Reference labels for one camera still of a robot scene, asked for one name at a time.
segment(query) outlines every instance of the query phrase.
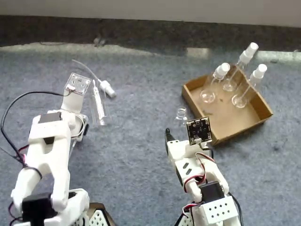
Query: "white wire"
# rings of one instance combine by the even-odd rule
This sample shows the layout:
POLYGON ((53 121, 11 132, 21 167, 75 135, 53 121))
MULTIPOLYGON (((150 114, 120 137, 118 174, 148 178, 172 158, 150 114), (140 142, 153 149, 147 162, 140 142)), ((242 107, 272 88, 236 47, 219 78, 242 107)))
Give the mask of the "white wire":
POLYGON ((77 135, 72 136, 72 138, 78 137, 84 131, 84 128, 85 128, 85 122, 84 122, 84 120, 79 115, 77 115, 77 114, 75 115, 75 117, 78 117, 83 124, 82 124, 82 128, 81 128, 80 132, 77 135))
POLYGON ((78 63, 78 64, 82 65, 84 68, 86 68, 86 69, 94 76, 94 78, 95 78, 96 80, 98 80, 99 82, 101 82, 101 80, 93 73, 93 71, 92 71, 90 68, 88 68, 87 65, 83 64, 83 63, 80 62, 80 61, 74 60, 74 59, 73 59, 72 61, 75 62, 75 63, 78 63))

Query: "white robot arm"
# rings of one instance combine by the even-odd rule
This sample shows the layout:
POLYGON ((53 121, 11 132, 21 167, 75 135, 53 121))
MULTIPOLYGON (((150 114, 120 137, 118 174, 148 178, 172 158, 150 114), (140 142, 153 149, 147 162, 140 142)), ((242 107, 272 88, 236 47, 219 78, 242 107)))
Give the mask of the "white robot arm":
POLYGON ((90 200, 85 190, 69 191, 69 157, 75 143, 82 141, 88 129, 88 118, 80 112, 90 82, 72 73, 64 89, 61 109, 33 119, 28 152, 23 159, 26 167, 20 171, 11 193, 13 204, 22 215, 22 223, 16 225, 88 226, 96 225, 97 219, 109 225, 99 211, 89 221, 86 212, 90 200), (49 173, 54 178, 53 191, 32 195, 41 178, 49 173))
POLYGON ((187 123, 189 140, 179 141, 166 129, 166 151, 185 192, 193 202, 183 208, 177 226, 241 226, 229 185, 211 158, 208 118, 187 123))

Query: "cardboard tray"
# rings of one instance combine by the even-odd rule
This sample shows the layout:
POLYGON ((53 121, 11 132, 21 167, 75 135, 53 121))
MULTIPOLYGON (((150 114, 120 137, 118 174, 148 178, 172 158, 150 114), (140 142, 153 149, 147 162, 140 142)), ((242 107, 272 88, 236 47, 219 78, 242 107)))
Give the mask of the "cardboard tray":
MULTIPOLYGON (((231 66, 230 73, 235 67, 234 65, 231 66)), ((242 80, 247 81, 246 76, 241 70, 237 73, 234 77, 237 84, 242 80)), ((207 76, 204 75, 184 84, 182 95, 196 118, 209 116, 213 145, 262 124, 273 115, 272 110, 263 97, 254 89, 256 94, 250 103, 244 108, 237 108, 231 101, 233 92, 225 92, 221 88, 218 92, 218 104, 212 105, 210 111, 208 111, 208 105, 205 104, 204 106, 199 97, 207 76)))

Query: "black wire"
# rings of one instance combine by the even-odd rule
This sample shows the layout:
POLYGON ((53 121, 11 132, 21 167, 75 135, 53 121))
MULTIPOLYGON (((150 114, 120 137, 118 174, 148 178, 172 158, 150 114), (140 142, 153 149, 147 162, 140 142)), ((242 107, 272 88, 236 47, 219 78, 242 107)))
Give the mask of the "black wire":
POLYGON ((192 224, 193 224, 193 226, 194 226, 194 219, 193 219, 193 214, 192 214, 192 206, 190 207, 190 214, 191 214, 192 224))
POLYGON ((38 175, 40 176, 40 180, 42 180, 42 178, 43 178, 42 173, 37 168, 28 166, 27 164, 26 164, 25 168, 36 171, 38 173, 38 175))
POLYGON ((211 151, 211 158, 214 159, 214 151, 213 151, 213 149, 210 149, 210 151, 211 151))
POLYGON ((14 223, 16 220, 17 220, 17 221, 21 221, 21 220, 22 220, 22 217, 18 217, 18 218, 13 219, 13 220, 9 223, 9 226, 12 226, 13 223, 14 223))
POLYGON ((4 151, 6 154, 8 154, 10 157, 15 158, 15 156, 11 155, 8 151, 6 151, 4 148, 0 147, 2 151, 4 151))
POLYGON ((4 130, 4 123, 5 123, 5 119, 6 119, 6 116, 10 110, 10 108, 14 105, 14 103, 21 99, 22 97, 28 95, 28 94, 35 94, 35 93, 44 93, 44 94, 52 94, 52 95, 55 95, 55 96, 61 96, 61 97, 66 97, 68 95, 70 95, 72 93, 72 91, 70 91, 67 95, 63 95, 63 94, 60 94, 60 93, 55 93, 55 92, 51 92, 51 91, 30 91, 30 92, 27 92, 27 93, 23 93, 22 95, 18 96, 16 99, 14 99, 10 105, 7 107, 6 111, 4 112, 3 116, 2 116, 2 119, 1 119, 1 125, 0 125, 0 129, 1 129, 1 132, 4 136, 4 138, 7 140, 7 142, 9 143, 9 145, 14 149, 17 157, 15 159, 17 159, 18 162, 20 162, 22 164, 23 167, 27 167, 27 165, 25 164, 25 162, 23 161, 23 158, 21 156, 21 154, 18 152, 18 148, 15 146, 15 144, 11 141, 11 139, 8 137, 7 133, 5 132, 4 130))
POLYGON ((13 207, 14 202, 11 202, 10 205, 8 206, 8 213, 12 218, 16 218, 12 213, 11 213, 11 208, 13 207))
POLYGON ((241 226, 244 226, 243 213, 242 213, 242 211, 241 211, 240 204, 239 204, 239 202, 237 201, 237 199, 232 195, 231 192, 228 192, 228 194, 232 196, 234 202, 236 203, 237 208, 238 208, 238 212, 239 212, 240 225, 241 225, 241 226))

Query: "small glass vial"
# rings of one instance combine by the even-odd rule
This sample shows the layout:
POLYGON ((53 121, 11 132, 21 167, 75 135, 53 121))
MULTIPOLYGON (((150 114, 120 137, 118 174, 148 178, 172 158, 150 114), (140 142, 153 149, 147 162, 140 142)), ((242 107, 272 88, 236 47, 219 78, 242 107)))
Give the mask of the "small glass vial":
POLYGON ((186 122, 187 122, 186 112, 187 110, 185 107, 178 108, 176 117, 174 118, 172 125, 169 127, 171 134, 176 140, 183 141, 188 139, 188 134, 186 129, 186 122))
POLYGON ((200 93, 200 98, 203 102, 210 104, 216 99, 219 83, 223 80, 229 70, 230 65, 228 63, 223 63, 216 68, 211 76, 207 77, 204 89, 200 93))
POLYGON ((236 94, 232 98, 232 103, 235 107, 244 108, 247 103, 255 96, 256 92, 254 89, 259 91, 261 80, 263 79, 263 76, 267 69, 268 68, 266 65, 261 64, 250 75, 250 79, 248 80, 249 82, 241 82, 236 94))
POLYGON ((238 62, 235 64, 236 67, 233 73, 226 75, 223 90, 227 92, 235 91, 235 89, 237 88, 237 84, 233 80, 234 76, 236 75, 238 69, 243 70, 248 65, 248 63, 253 58, 257 50, 258 45, 255 42, 251 42, 248 48, 242 52, 242 54, 239 56, 238 62))

